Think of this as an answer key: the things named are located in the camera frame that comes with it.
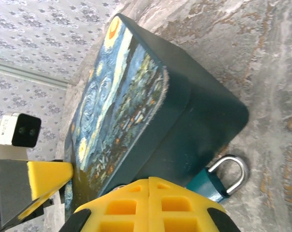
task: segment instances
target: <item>patterned wallpaper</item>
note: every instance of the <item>patterned wallpaper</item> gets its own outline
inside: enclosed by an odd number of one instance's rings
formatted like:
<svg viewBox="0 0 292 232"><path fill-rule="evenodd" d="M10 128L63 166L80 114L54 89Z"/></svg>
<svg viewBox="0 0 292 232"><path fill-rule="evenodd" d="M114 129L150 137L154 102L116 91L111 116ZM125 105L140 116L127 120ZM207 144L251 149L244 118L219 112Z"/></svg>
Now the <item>patterned wallpaper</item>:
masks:
<svg viewBox="0 0 292 232"><path fill-rule="evenodd" d="M42 120L38 143L28 149L29 159L51 160L55 157L64 97L65 90L0 73L0 118L13 111Z"/></svg>
<svg viewBox="0 0 292 232"><path fill-rule="evenodd" d="M69 79L119 0L0 0L0 60Z"/></svg>

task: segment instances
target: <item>starry night painting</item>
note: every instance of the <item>starry night painting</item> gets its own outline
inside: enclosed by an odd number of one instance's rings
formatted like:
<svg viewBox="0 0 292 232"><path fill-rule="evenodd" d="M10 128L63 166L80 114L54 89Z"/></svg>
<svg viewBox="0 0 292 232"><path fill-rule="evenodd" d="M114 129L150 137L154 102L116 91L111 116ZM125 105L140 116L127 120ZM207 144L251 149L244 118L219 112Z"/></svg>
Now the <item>starry night painting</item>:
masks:
<svg viewBox="0 0 292 232"><path fill-rule="evenodd" d="M114 17L65 142L65 159L74 165L66 218L97 197L159 107L163 89L162 68Z"/></svg>

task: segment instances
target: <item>wall molding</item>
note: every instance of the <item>wall molding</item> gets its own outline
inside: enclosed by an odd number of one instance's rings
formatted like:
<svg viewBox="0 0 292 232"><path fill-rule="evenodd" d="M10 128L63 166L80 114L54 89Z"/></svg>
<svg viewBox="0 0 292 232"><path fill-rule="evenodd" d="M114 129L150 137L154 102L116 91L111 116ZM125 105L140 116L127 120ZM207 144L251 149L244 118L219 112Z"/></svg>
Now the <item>wall molding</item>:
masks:
<svg viewBox="0 0 292 232"><path fill-rule="evenodd" d="M67 84L69 82L69 80L64 78L49 76L45 73L27 70L26 68L3 61L0 61L0 73L60 89L67 89Z"/></svg>

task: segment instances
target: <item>camera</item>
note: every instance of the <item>camera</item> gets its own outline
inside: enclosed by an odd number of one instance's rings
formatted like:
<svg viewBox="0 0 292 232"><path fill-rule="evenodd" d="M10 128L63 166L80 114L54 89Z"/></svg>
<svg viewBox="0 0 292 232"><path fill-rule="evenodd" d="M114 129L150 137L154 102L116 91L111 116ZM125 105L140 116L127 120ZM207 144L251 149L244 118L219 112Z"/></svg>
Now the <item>camera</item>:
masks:
<svg viewBox="0 0 292 232"><path fill-rule="evenodd" d="M27 160L27 147L35 147L42 121L23 113L0 119L0 160Z"/></svg>
<svg viewBox="0 0 292 232"><path fill-rule="evenodd" d="M0 123L0 145L35 147L42 121L38 117L7 113Z"/></svg>

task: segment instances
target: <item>silver padlock shackle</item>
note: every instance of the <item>silver padlock shackle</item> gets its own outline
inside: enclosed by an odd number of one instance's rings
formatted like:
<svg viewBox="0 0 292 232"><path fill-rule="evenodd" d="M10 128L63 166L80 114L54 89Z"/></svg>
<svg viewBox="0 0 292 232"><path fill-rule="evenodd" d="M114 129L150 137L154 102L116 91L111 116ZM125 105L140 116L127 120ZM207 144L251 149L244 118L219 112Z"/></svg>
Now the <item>silver padlock shackle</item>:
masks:
<svg viewBox="0 0 292 232"><path fill-rule="evenodd" d="M239 188L241 188L245 183L246 181L248 180L249 178L249 168L248 166L246 165L246 163L244 162L244 160L238 156L234 156L234 155L226 155L226 156L223 156L222 158L220 158L219 160L217 160L209 169L208 169L208 172L209 173L212 173L214 171L217 170L217 168L225 161L234 161L236 162L240 169L241 169L241 176L240 178L235 182L233 183L227 190L226 190L226 193L228 195L232 195L234 192L236 192Z"/></svg>
<svg viewBox="0 0 292 232"><path fill-rule="evenodd" d="M120 188L122 188L122 187L124 187L124 186L126 186L126 185L119 185L119 186L113 188L112 191L116 191L116 190L118 190L118 189L120 189Z"/></svg>

